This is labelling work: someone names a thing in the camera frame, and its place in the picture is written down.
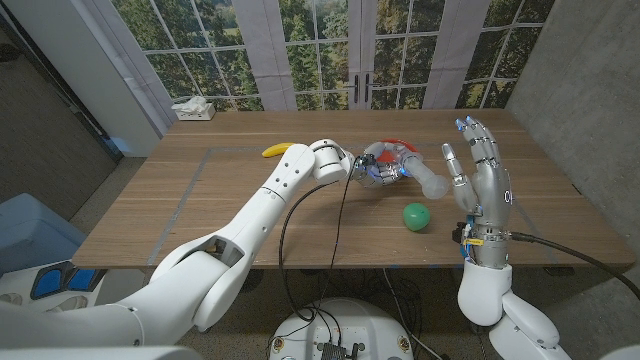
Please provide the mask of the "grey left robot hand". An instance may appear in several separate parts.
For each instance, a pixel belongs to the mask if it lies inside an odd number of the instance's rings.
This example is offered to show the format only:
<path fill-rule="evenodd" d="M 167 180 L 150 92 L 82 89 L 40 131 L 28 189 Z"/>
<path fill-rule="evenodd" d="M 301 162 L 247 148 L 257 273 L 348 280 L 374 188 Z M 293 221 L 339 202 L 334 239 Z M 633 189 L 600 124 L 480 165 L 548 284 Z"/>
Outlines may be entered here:
<path fill-rule="evenodd" d="M 369 145 L 353 162 L 350 179 L 365 188 L 391 185 L 403 176 L 403 169 L 394 157 L 397 144 L 375 142 Z"/>

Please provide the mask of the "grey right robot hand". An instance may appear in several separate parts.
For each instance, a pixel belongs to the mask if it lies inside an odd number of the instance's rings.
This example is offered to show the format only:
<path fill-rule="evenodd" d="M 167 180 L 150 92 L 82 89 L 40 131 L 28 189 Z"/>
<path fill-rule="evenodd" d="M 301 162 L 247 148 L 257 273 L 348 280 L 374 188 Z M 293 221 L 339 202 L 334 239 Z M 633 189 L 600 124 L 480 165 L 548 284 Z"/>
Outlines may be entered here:
<path fill-rule="evenodd" d="M 483 242 L 472 250 L 474 262 L 482 267 L 507 266 L 506 227 L 512 205 L 510 176 L 501 160 L 497 141 L 479 120 L 468 116 L 455 121 L 468 143 L 476 172 L 464 173 L 448 143 L 442 145 L 445 163 L 452 177 L 452 189 L 458 206 L 473 217 L 470 235 Z"/>

